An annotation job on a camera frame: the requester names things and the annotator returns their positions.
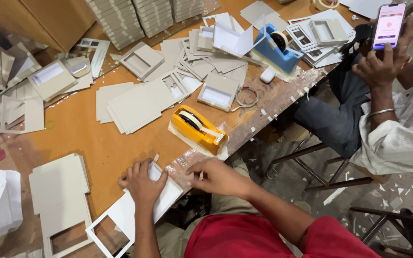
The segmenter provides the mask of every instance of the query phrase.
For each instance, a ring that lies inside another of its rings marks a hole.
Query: man's right hand
[[[257,185],[248,177],[242,176],[224,162],[210,158],[196,163],[186,171],[186,175],[194,173],[190,184],[205,192],[227,196],[237,196],[246,200]]]

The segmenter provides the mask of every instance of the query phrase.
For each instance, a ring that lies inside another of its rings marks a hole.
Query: white shirt
[[[372,174],[413,173],[413,87],[393,96],[395,113],[399,119],[385,121],[370,131],[371,103],[361,108],[359,121],[362,146],[350,162],[365,167]]]

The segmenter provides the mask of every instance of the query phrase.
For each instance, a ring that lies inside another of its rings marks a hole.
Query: concrete floor
[[[409,47],[409,54],[413,56],[413,43]],[[395,84],[394,91],[399,93],[403,91],[402,86]],[[325,92],[332,102],[333,94]],[[319,143],[320,141],[316,137],[312,137],[308,143],[308,146]],[[247,162],[247,166],[250,171],[251,178],[264,187],[266,190],[273,194],[280,196],[288,202],[293,202],[297,206],[307,210],[314,217],[321,216],[333,216],[338,219],[350,232],[355,232],[360,238],[364,232],[373,224],[372,221],[376,221],[378,216],[367,215],[359,213],[349,213],[351,206],[358,206],[363,208],[373,208],[386,211],[399,211],[401,208],[409,208],[413,212],[413,173],[393,174],[390,180],[383,184],[385,191],[380,190],[378,184],[360,185],[348,187],[339,196],[337,196],[330,204],[324,205],[323,201],[326,200],[335,190],[319,191],[313,193],[305,193],[303,190],[308,186],[320,185],[317,180],[313,179],[309,173],[307,173],[302,167],[300,167],[295,161],[285,161],[276,165],[278,172],[275,180],[267,178],[266,169],[271,160],[287,155],[291,153],[298,143],[288,142],[273,142],[265,143],[260,139],[256,139],[254,142],[248,142],[240,150],[240,155]],[[329,180],[330,175],[334,174],[337,168],[341,165],[341,162],[325,165],[324,161],[338,157],[332,149],[326,148],[317,152],[302,156],[302,160],[312,167],[315,171],[324,174],[324,179]],[[355,179],[362,178],[364,175],[357,171],[351,164],[345,169],[343,175],[339,176],[337,181],[345,180],[345,173],[348,173],[348,177]],[[398,189],[404,189],[401,194],[398,193]],[[395,210],[389,205],[395,198],[402,198],[403,204],[396,207]],[[356,217],[355,229],[353,230],[353,220]],[[384,241],[384,235],[391,240],[388,244],[409,248],[409,242],[401,236],[401,234],[395,229],[391,223],[382,228],[382,233],[378,233],[373,241],[386,244]]]

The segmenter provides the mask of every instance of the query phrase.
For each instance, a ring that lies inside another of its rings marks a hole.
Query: dark jeans
[[[331,90],[341,104],[339,108],[315,97],[310,97],[310,101],[300,98],[294,114],[296,123],[345,158],[352,157],[361,147],[358,128],[363,115],[361,104],[370,101],[364,96],[370,92],[369,87],[351,70],[361,57],[361,54],[357,55],[343,64],[343,68],[339,66],[328,75]]]

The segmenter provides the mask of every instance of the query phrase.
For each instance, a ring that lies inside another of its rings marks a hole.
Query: stack of boxes
[[[181,22],[203,12],[203,0],[170,0],[173,17]]]
[[[103,27],[103,31],[118,50],[143,38],[131,0],[86,0]]]
[[[134,0],[134,4],[148,38],[173,26],[169,0]]]

